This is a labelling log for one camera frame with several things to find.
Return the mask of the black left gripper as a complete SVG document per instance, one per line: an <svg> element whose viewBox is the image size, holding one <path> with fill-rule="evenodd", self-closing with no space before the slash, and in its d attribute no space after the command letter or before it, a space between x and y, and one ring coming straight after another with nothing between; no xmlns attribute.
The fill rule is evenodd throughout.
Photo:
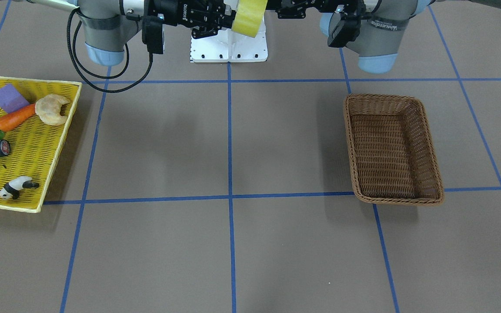
<svg viewBox="0 0 501 313"><path fill-rule="evenodd" d="M360 16L364 13L363 0L277 0L279 19L304 19L306 10L314 8L320 13L342 13Z"/></svg>

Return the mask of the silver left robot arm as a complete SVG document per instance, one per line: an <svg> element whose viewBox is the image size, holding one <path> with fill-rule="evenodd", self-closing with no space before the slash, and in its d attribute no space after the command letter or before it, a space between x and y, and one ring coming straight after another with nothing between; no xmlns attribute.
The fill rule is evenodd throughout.
<svg viewBox="0 0 501 313"><path fill-rule="evenodd" d="M320 30L328 47L358 54L358 67L371 74L388 73L398 56L412 18L432 0L270 0L266 9L279 19L303 19L314 8L322 14Z"/></svg>

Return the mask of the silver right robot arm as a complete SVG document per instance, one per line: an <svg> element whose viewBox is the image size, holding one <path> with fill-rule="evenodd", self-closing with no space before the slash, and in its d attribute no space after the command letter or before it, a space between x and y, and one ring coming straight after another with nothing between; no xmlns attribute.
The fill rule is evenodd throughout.
<svg viewBox="0 0 501 313"><path fill-rule="evenodd" d="M141 34L149 60L164 53L164 30L184 26L193 38L217 35L232 28L237 12L222 0L38 0L37 4L78 16L92 62L115 66L127 53L126 44Z"/></svg>

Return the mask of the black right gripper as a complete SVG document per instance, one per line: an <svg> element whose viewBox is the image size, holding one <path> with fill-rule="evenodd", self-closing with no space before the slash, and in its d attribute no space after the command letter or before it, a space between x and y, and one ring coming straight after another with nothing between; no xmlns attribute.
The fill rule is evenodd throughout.
<svg viewBox="0 0 501 313"><path fill-rule="evenodd" d="M153 0L153 16L170 26L192 27L192 38L231 29L237 11L222 0Z"/></svg>

